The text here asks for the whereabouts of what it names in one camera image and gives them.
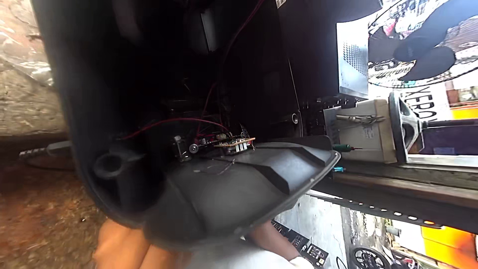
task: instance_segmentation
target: black wire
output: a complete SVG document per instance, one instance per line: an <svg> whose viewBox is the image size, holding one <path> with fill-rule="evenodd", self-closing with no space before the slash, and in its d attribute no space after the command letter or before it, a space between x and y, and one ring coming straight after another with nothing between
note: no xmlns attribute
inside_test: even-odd
<svg viewBox="0 0 478 269"><path fill-rule="evenodd" d="M442 82L446 82L446 81L449 81L449 80L452 80L452 79L456 79L456 78L459 78L461 77L462 75L466 75L468 73L471 73L475 70L478 70L478 67L475 67L473 68L472 70L469 70L463 74L460 74L458 76L454 76L454 77L451 77L451 78L447 78L447 79L444 79L444 80L440 80L440 81L436 81L436 82L433 82L433 83L428 83L428 84L424 84L424 85L418 85L418 86L412 86L412 87L390 87L390 86L383 86L383 85L379 85L379 84L376 84L376 83L373 83L373 82L370 82L370 84L372 85L375 85L375 86L380 86L380 87L384 87L384 88L391 88L391 89L413 89L413 88L417 88L417 87L425 87L425 86L430 86L430 85L434 85L434 84L438 84L438 83L442 83Z"/></svg>
<svg viewBox="0 0 478 269"><path fill-rule="evenodd" d="M395 4L391 5L389 8L387 8L386 11L384 11L382 14L380 14L380 15L370 24L369 29L370 29L370 27L371 27L374 23L376 23L376 22L380 19L381 16L383 16L385 13L387 13L389 10L391 10L394 6L396 6L396 5L400 4L400 3L402 3L403 1L404 1L404 0L400 0L400 1L396 2Z"/></svg>
<svg viewBox="0 0 478 269"><path fill-rule="evenodd" d="M344 265L344 268L347 269L347 266L345 265L345 263L338 256L335 259L335 262L337 263L337 269L340 269L340 266L338 265L338 261L340 261Z"/></svg>
<svg viewBox="0 0 478 269"><path fill-rule="evenodd" d="M23 160L23 162L26 166L30 166L30 167L36 168L36 169L56 171L56 172L74 172L75 171L75 169L73 169L73 168L58 168L58 167L39 166L39 165L31 163L30 160L31 159L26 159L26 160Z"/></svg>

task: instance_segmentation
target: white sleeve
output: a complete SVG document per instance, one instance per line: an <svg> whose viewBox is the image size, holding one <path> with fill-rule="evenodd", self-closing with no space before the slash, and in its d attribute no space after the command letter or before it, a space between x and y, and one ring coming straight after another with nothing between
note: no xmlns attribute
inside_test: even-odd
<svg viewBox="0 0 478 269"><path fill-rule="evenodd" d="M295 257L289 261L295 268L298 269L314 269L312 263L306 260L304 257Z"/></svg>

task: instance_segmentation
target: electrical wiring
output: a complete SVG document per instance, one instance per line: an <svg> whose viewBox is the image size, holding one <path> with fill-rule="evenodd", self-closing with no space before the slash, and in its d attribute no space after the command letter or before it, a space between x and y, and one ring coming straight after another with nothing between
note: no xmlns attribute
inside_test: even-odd
<svg viewBox="0 0 478 269"><path fill-rule="evenodd" d="M234 35L232 36L231 40L229 41L228 45L226 46L226 50L224 51L224 54L222 56L222 59L219 63L219 72L221 74L221 71L222 71L222 68L224 66L224 64L226 63L226 59L229 55L229 51L231 50L232 48L232 45L234 44L234 42L236 41L237 39L237 36L240 34L240 32L242 32L242 30L244 29L244 27L246 27L246 25L251 21L252 17L254 17L254 15L256 14L257 10L259 10L259 8L261 7L262 3L264 3L264 0L258 0L257 1L257 4L256 6L254 7L254 9L252 10L252 12L249 14L249 16L247 17L247 19L244 21L244 23L239 27L239 29L234 33ZM212 85L211 85L211 88L209 89L209 92L207 94L207 97L206 97L206 102L204 104L204 109L203 109L203 112L201 114L201 119L204 117L204 113L206 112L206 108L207 108L207 103L209 101L209 97L211 96L211 93L212 93L212 90L216 87L217 85L217 82L214 82ZM201 127L201 124L197 127L197 133L199 133L199 128Z"/></svg>
<svg viewBox="0 0 478 269"><path fill-rule="evenodd" d="M158 122L155 122L155 123L151 123L151 124L148 124L146 126L144 126L143 128L139 129L138 131L132 133L132 134L129 134L127 136L124 136L121 138L121 140L125 140L125 139L129 139L129 138L132 138L132 137L135 137L137 135L139 135L140 133L148 130L148 129L151 129L152 127L155 127L155 126L158 126L160 124L163 124L163 123L171 123L171 122L177 122L177 121L196 121L196 122L202 122L202 123L209 123L209 124L214 124L214 125L217 125L221 128L223 128L224 130L228 131L228 129L218 123L215 123L215 122L210 122L210 121L206 121L206 120L202 120L202 119L196 119L196 118L173 118L173 119L167 119L167 120L162 120L162 121L158 121Z"/></svg>
<svg viewBox="0 0 478 269"><path fill-rule="evenodd" d="M206 108L207 108L207 102L209 102L209 97L211 96L212 90L214 89L214 87L216 87L216 85L217 85L217 83L214 82L211 85L211 88L209 89L209 93L207 93L206 102L204 103L203 112L201 113L201 120L204 118L204 113L206 113ZM200 128L201 128L201 123L199 123L198 126L197 126L196 135L199 135L199 129Z"/></svg>
<svg viewBox="0 0 478 269"><path fill-rule="evenodd" d="M344 266L344 268L347 269L347 266L345 265L345 263L338 256L335 259L335 262L337 263L337 269L340 269L340 266L338 265L338 261L340 261L342 265Z"/></svg>
<svg viewBox="0 0 478 269"><path fill-rule="evenodd" d="M226 59L229 55L229 51L231 50L232 48L232 45L234 44L234 42L236 41L237 39L237 36L240 34L240 32L244 29L244 27L246 27L246 25L251 21L252 17L254 17L254 15L256 14L256 12L259 10L259 8L261 7L262 3L264 3L264 0L258 0L257 1L257 4L256 6L254 7L254 9L252 10L252 12L249 14L249 17L247 17L247 19L244 21L244 23L241 25L241 27L239 27L239 29L234 33L234 35L232 36L231 40L229 41L228 43L228 46L226 47L226 50L224 51L224 54L222 56L222 60L220 62L220 65L219 67L222 69L222 67L224 66L225 62L226 62Z"/></svg>

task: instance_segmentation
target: cable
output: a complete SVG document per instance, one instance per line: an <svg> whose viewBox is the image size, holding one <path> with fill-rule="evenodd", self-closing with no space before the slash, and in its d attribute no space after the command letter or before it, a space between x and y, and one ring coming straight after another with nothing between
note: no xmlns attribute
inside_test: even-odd
<svg viewBox="0 0 478 269"><path fill-rule="evenodd" d="M226 127L224 127L224 126L222 126L218 123L215 123L215 122L210 122L210 121L195 119L195 118L173 118L173 119L167 119L167 120L162 120L162 121L158 121L158 122L155 122L155 123L148 124L145 127L141 128L140 130L138 130L138 131L136 131L132 134L129 134L127 136L122 137L121 140L135 137L135 136L139 135L140 133L142 133L142 132L144 132L148 129L151 129L152 127L155 127L157 125L160 125L160 124L163 124L163 123L177 122L177 121L192 121L192 122L196 121L196 122L202 122L202 123L210 123L210 124L217 125L217 126L223 128L224 130L228 131L228 129Z"/></svg>
<svg viewBox="0 0 478 269"><path fill-rule="evenodd" d="M475 68L473 68L473 69L471 69L471 70L468 70L467 72L462 73L462 74L460 74L460 75L458 75L458 76L454 76L454 77L447 78L447 79L440 80L440 81L435 81L435 82L433 82L433 83L428 83L428 84L424 84L424 85L417 85L417 86L411 86L411 87L398 87L398 86L396 86L396 87L390 87L390 86L383 86L383 85L376 84L376 83L373 83L373 82L370 82L370 81L369 81L369 84L372 84L372 85L375 85L375 86L384 87L384 88L391 88L391 89L413 89L413 88L417 88L417 87L425 87L425 86L430 86L430 85L434 85L434 84L438 84L438 83L442 83L442 82L447 82L447 81L450 81L450 80L452 80L452 79L456 79L456 78L459 78L459 77L461 77L461 76L463 76L463 75L466 75L466 74L468 74L468 73L471 73L471 72L473 72L473 71L476 71L476 70L478 70L478 67L475 67Z"/></svg>
<svg viewBox="0 0 478 269"><path fill-rule="evenodd" d="M209 89L209 93L207 93L207 97L206 97L206 102L204 103L204 108L203 108L203 112L201 113L201 120L204 118L204 113L206 113L206 108L207 108L207 102L209 102L209 97L211 96L211 93L212 93L212 89L214 89L214 87L216 87L217 83L213 83L211 85L211 88ZM199 134L199 129L201 128L201 123L198 124L197 126L197 131L196 131L196 135Z"/></svg>
<svg viewBox="0 0 478 269"><path fill-rule="evenodd" d="M242 31L242 29L244 29L244 27L246 27L246 25L251 21L252 17L254 17L257 10L259 10L259 8L261 7L262 3L264 3L264 0L257 1L257 4L254 7L254 9L252 10L252 12L249 14L249 17L247 17L247 19L244 21L244 23L241 25L241 27L239 27L239 29L236 31L236 33L232 36L231 40L229 41L228 46L226 47L226 50L225 50L224 54L223 54L223 57L222 57L222 60L221 60L221 63L219 65L219 67L222 67L225 64L226 59L227 59L228 54L229 54L229 51L231 50L232 45L236 41L237 36Z"/></svg>
<svg viewBox="0 0 478 269"><path fill-rule="evenodd" d="M369 26L369 29L370 29L371 26L374 25L374 23L376 23L376 22L380 19L381 16L385 15L385 13L387 13L389 10L391 10L391 9L392 9L393 7L395 7L396 5L398 5L398 4L403 4L403 1L404 1L404 0L399 0L398 2L396 2L395 4L393 4L393 5L391 5L389 8L387 8L386 11L382 12L382 14L380 14L371 24L369 24L369 25L370 25L370 26Z"/></svg>
<svg viewBox="0 0 478 269"><path fill-rule="evenodd" d="M338 261L340 261L344 265L344 268L347 269L347 266L345 265L345 263L338 256L335 259L335 262L337 263L337 269L340 269L340 266L338 265Z"/></svg>
<svg viewBox="0 0 478 269"><path fill-rule="evenodd" d="M258 0L256 6L254 7L254 9L252 10L252 12L249 14L249 16L247 17L247 19L244 21L244 23L241 25L241 27L239 27L239 29L234 33L234 35L232 36L231 40L229 41L227 47L226 47L226 50L224 51L224 54L222 56L222 59L219 63L219 75L217 76L218 77L218 80L219 78L221 77L221 74L222 74L222 68L224 66L224 64L226 63L226 59L229 55L229 51L231 50L232 48L232 45L234 44L234 42L236 41L237 39L237 36L240 34L240 32L244 29L244 27L246 27L246 25L251 21L252 17L254 17L254 15L256 14L257 10L259 10L259 8L261 7L262 3L264 3L264 0ZM203 112L201 114L201 119L204 117L204 113L206 112L206 108L207 108L207 103L209 101L209 97L211 96L211 93L212 93L212 90L216 87L217 85L217 82L214 82L212 85L211 85L211 88L209 89L209 92L207 93L207 97L206 97L206 102L204 104L204 109L203 109ZM199 128L200 128L201 124L197 127L197 133L199 133Z"/></svg>

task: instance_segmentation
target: electronic component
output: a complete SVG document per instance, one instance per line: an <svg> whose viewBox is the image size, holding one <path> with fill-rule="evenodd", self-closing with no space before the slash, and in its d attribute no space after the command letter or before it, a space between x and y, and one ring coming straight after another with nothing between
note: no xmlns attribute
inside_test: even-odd
<svg viewBox="0 0 478 269"><path fill-rule="evenodd" d="M272 225L281 235L287 238L289 242L299 251L300 255L310 261L314 268L321 269L327 259L328 253L321 248L309 242L309 239L300 233L287 228L286 226L271 220Z"/></svg>
<svg viewBox="0 0 478 269"><path fill-rule="evenodd" d="M315 268L321 268L324 266L328 253L323 251L321 248L317 247L314 244L310 244L306 250L299 252L300 255L306 258L308 261L312 262L312 265Z"/></svg>
<svg viewBox="0 0 478 269"><path fill-rule="evenodd" d="M174 155L180 162L189 161L191 159L191 155L187 151L186 142L180 135L174 137L173 148Z"/></svg>
<svg viewBox="0 0 478 269"><path fill-rule="evenodd" d="M220 147L224 149L224 152L228 155L235 154L248 149L248 146L254 147L252 141L255 140L255 137L252 138L235 138L231 141L219 142L219 144L214 145L214 147Z"/></svg>
<svg viewBox="0 0 478 269"><path fill-rule="evenodd" d="M289 242L297 249L297 251L302 251L307 249L307 243L309 243L309 239L301 235L300 233L287 228L286 226L278 223L277 221L271 220L272 225L275 227L282 236L287 238Z"/></svg>

